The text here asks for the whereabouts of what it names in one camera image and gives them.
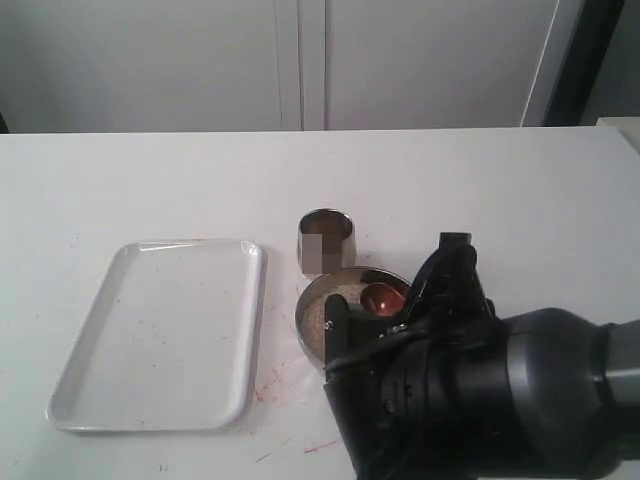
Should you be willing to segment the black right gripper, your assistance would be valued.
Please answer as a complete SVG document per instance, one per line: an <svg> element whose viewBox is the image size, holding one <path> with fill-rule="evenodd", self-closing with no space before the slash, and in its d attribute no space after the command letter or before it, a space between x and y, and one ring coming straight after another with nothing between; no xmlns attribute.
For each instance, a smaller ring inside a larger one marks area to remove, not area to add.
<svg viewBox="0 0 640 480"><path fill-rule="evenodd" d="M441 232L407 320L325 371L359 479L475 479L505 463L505 325L488 311L471 234Z"/></svg>

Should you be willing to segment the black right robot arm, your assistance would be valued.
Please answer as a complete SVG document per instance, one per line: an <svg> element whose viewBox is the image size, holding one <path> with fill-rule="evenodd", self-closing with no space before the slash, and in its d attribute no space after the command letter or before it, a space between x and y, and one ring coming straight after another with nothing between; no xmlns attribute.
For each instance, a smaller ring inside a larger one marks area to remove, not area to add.
<svg viewBox="0 0 640 480"><path fill-rule="evenodd" d="M325 385L360 479L600 479L639 456L639 325L500 318L467 233L398 313L325 303Z"/></svg>

